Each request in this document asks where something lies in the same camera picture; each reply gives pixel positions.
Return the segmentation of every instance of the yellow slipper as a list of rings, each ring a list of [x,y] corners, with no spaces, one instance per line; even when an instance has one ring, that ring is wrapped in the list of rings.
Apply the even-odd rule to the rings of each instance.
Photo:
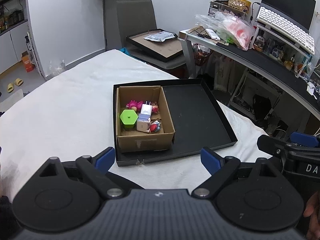
[[[8,93],[11,93],[14,90],[14,86],[12,83],[8,85]]]
[[[20,79],[20,78],[17,78],[16,80],[15,80],[15,82],[14,82],[15,84],[16,84],[16,86],[21,86],[22,85],[22,83],[23,83],[23,80],[22,79]]]

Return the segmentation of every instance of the gray ribbed panel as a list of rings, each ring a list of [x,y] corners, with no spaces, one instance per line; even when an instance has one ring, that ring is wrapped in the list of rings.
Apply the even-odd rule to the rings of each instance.
[[[132,190],[110,200],[86,225],[58,235],[24,230],[16,240],[303,240],[294,229],[274,234],[241,230],[223,220],[209,201],[186,190]]]

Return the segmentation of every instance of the white tablecloth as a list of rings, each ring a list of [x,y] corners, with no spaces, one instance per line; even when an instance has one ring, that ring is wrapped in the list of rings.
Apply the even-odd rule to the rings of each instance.
[[[3,194],[12,201],[33,173],[51,156],[72,161],[96,155],[114,146],[113,85],[174,79],[168,73],[112,50],[100,54],[47,81],[18,101],[0,117],[1,181]],[[265,132],[220,104],[238,142],[217,151],[241,161],[267,157],[257,138]],[[118,167],[111,172],[144,188],[187,188],[190,191],[210,177],[200,156],[160,163]]]

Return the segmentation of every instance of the gray chair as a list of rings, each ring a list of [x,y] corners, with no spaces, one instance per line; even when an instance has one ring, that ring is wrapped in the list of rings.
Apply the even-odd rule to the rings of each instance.
[[[126,47],[130,55],[167,72],[185,65],[184,55],[168,62],[162,62],[126,41],[127,36],[157,29],[151,0],[119,1],[117,2],[117,16],[122,47]]]

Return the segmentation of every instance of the black screen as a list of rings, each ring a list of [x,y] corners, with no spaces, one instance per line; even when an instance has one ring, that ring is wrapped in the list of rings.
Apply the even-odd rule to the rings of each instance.
[[[309,29],[315,11],[315,0],[262,0]]]

